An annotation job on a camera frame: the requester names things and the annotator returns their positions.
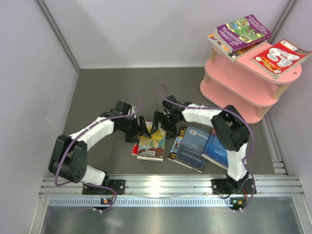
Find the dark brown paperback book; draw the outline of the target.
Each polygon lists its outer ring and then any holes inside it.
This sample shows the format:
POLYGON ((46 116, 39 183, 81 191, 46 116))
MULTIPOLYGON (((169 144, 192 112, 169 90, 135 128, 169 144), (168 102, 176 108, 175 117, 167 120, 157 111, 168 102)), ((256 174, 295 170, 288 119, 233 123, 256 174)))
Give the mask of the dark brown paperback book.
POLYGON ((231 52, 229 53, 226 57, 231 61, 231 62, 235 62, 237 59, 239 59, 240 57, 248 54, 249 52, 252 52, 253 50, 261 47, 261 44, 256 44, 256 45, 252 45, 250 47, 246 47, 244 49, 235 51, 235 52, 231 52))

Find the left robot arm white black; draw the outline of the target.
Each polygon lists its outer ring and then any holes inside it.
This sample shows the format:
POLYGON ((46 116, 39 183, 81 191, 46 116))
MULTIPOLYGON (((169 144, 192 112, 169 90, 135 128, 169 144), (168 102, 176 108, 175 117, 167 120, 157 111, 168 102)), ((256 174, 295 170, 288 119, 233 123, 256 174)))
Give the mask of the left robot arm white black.
POLYGON ((71 135, 60 135, 56 139, 48 170, 54 174, 54 183, 61 186, 58 178, 66 183, 82 183, 106 189, 109 177, 106 172, 88 165, 88 151, 103 138, 116 131, 125 134, 125 141, 138 143, 139 137, 150 138, 143 116, 126 102, 118 101, 115 108, 102 113, 88 126, 71 135))

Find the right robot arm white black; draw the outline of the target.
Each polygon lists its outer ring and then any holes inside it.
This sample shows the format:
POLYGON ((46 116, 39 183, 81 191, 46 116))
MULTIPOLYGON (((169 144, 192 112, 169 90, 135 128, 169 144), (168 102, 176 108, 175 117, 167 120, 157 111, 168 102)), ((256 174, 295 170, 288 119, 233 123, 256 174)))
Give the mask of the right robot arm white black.
POLYGON ((227 151, 228 169, 221 186, 216 185, 215 194, 236 194, 249 178, 246 153, 249 137, 253 133, 249 125, 232 105, 225 108, 206 107, 192 102, 180 103, 174 96, 162 102, 163 112, 156 111, 149 134, 162 128, 169 134, 176 133, 179 122, 195 122, 214 129, 218 140, 227 151))

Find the red 13-storey treehouse book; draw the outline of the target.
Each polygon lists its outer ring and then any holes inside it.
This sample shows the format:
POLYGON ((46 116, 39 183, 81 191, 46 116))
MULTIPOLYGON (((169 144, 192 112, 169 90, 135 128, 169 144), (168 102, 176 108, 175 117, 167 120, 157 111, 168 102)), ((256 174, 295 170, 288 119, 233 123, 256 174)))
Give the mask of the red 13-storey treehouse book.
POLYGON ((251 62, 277 80, 311 56, 311 51, 303 50, 284 39, 254 56, 251 62))

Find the Roald Dahl Charlie book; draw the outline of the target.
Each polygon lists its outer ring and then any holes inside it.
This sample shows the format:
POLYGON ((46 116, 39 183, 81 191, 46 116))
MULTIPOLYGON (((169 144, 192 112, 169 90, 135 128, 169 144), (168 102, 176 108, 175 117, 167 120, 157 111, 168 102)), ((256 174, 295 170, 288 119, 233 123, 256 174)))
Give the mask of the Roald Dahl Charlie book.
POLYGON ((218 41, 213 34, 210 34, 207 36, 207 39, 209 42, 211 42, 214 46, 216 46, 218 49, 220 49, 224 54, 228 55, 231 54, 231 52, 220 42, 218 41))

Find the purple 117-storey treehouse book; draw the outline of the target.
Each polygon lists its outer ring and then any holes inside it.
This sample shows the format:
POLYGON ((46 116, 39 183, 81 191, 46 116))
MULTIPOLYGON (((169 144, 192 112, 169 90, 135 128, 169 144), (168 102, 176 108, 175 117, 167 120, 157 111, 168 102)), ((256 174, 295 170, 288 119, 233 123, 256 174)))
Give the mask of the purple 117-storey treehouse book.
POLYGON ((213 35, 231 53, 267 41, 272 33, 250 14, 216 27, 213 35))

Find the red starred book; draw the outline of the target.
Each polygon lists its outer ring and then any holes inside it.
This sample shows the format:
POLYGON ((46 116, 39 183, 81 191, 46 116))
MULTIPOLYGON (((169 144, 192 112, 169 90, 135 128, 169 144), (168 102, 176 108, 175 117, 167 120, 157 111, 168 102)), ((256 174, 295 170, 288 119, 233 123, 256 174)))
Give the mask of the red starred book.
POLYGON ((132 155, 133 156, 137 156, 138 154, 138 148, 139 148, 139 145, 138 144, 134 144, 133 148, 132 148, 132 155))

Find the blue orange paperback book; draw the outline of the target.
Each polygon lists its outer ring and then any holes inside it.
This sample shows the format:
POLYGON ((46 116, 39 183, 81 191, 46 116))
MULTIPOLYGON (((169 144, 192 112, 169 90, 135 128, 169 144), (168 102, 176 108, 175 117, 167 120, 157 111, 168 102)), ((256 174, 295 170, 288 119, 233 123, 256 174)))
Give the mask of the blue orange paperback book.
POLYGON ((220 143, 214 129, 210 131, 202 156, 220 168, 228 169, 227 150, 220 143))

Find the yellow illustrated paperback book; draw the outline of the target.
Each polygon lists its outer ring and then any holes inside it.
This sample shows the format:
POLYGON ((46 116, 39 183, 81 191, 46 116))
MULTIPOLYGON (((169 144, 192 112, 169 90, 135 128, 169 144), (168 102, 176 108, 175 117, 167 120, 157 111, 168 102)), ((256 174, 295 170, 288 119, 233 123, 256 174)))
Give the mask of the yellow illustrated paperback book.
POLYGON ((164 160, 166 131, 161 129, 152 134, 152 138, 142 136, 138 145, 137 159, 162 162, 164 160))

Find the black yellow book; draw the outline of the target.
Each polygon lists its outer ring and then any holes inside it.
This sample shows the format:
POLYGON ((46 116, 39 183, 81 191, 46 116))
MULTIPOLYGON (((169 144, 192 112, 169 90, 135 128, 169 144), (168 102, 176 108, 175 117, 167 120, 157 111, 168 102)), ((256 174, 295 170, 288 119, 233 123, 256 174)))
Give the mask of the black yellow book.
POLYGON ((179 150, 180 143, 183 140, 183 137, 185 135, 186 129, 187 129, 187 127, 181 127, 181 129, 179 130, 179 132, 175 138, 175 141, 173 143, 173 146, 169 152, 169 155, 168 155, 169 160, 174 161, 174 159, 177 155, 177 152, 179 150))

